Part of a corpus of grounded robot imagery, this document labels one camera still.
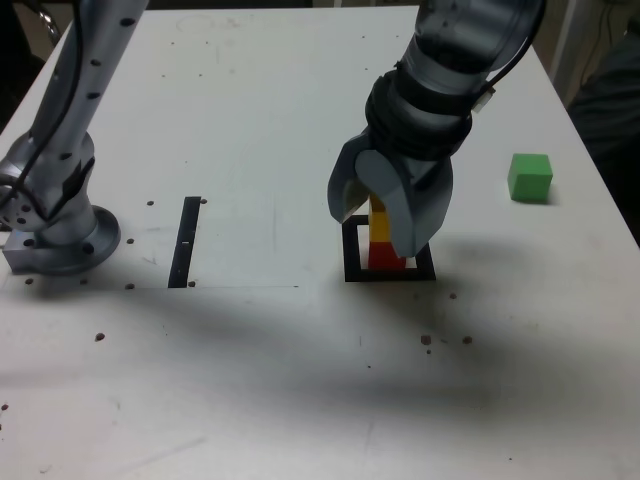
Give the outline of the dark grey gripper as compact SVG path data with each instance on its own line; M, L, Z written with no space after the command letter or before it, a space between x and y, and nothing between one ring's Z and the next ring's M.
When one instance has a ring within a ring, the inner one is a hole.
M392 161L370 147L367 130L343 145L327 187L330 214L344 223L365 203L369 190L389 216L395 253L413 257L443 225L453 190L451 159L402 156Z

